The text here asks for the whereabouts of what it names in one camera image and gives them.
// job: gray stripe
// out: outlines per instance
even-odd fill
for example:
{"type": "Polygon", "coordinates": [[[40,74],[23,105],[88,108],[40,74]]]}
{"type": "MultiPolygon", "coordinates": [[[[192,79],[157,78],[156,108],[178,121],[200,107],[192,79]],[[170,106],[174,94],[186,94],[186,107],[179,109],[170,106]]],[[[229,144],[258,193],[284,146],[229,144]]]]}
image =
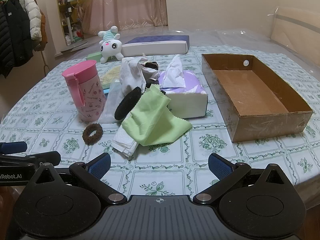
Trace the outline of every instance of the gray stripe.
{"type": "Polygon", "coordinates": [[[290,18],[290,17],[287,17],[287,16],[283,16],[283,15],[279,15],[277,14],[276,15],[276,18],[280,19],[280,20],[284,20],[284,21],[287,21],[287,22],[291,22],[291,23],[294,23],[294,24],[297,24],[297,25],[300,25],[302,27],[305,27],[309,30],[312,30],[316,33],[320,33],[320,28],[319,27],[316,27],[312,24],[309,24],[309,23],[305,23],[303,21],[299,21],[297,19],[293,19],[293,18],[290,18]]]}

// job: black puffer jacket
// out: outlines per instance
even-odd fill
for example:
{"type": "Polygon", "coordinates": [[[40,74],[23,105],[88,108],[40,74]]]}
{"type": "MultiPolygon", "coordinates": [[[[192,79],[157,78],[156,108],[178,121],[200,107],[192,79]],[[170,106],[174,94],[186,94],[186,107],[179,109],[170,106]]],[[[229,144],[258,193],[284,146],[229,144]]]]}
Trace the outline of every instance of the black puffer jacket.
{"type": "Polygon", "coordinates": [[[0,74],[7,77],[15,66],[13,48],[5,13],[0,5],[0,74]]]}
{"type": "Polygon", "coordinates": [[[32,54],[30,20],[19,0],[8,0],[3,6],[9,26],[16,67],[28,62],[32,54]]]}

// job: brown hair tie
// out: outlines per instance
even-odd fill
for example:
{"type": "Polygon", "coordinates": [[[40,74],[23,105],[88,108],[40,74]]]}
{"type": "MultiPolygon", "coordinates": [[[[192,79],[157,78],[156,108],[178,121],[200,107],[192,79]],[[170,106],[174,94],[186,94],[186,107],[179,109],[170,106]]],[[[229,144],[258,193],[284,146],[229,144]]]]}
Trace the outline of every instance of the brown hair tie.
{"type": "Polygon", "coordinates": [[[102,126],[98,123],[92,123],[84,129],[82,139],[86,145],[94,145],[102,138],[102,134],[102,126]]]}

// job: triangular cutout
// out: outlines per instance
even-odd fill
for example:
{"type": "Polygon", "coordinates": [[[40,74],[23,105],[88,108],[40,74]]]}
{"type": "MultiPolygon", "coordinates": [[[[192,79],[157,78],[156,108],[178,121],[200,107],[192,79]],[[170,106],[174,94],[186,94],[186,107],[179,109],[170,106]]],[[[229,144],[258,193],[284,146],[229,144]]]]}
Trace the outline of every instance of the triangular cutout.
{"type": "Polygon", "coordinates": [[[52,182],[52,181],[54,181],[54,177],[52,176],[50,170],[49,169],[44,169],[42,171],[40,177],[36,181],[36,184],[52,182]]]}
{"type": "Polygon", "coordinates": [[[275,170],[272,170],[272,171],[269,173],[269,176],[268,176],[266,182],[276,183],[276,184],[284,184],[284,182],[282,181],[280,175],[279,175],[278,172],[275,171],[275,170]]]}

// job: yellow fuzzy cloth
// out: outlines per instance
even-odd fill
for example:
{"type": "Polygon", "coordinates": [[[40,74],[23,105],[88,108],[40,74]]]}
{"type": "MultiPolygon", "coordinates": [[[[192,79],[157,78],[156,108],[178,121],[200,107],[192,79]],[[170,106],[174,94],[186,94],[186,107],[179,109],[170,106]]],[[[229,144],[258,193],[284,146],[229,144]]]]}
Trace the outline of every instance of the yellow fuzzy cloth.
{"type": "Polygon", "coordinates": [[[113,67],[109,71],[107,71],[101,78],[101,84],[103,89],[110,88],[111,81],[115,78],[119,78],[120,74],[120,66],[113,67]]]}

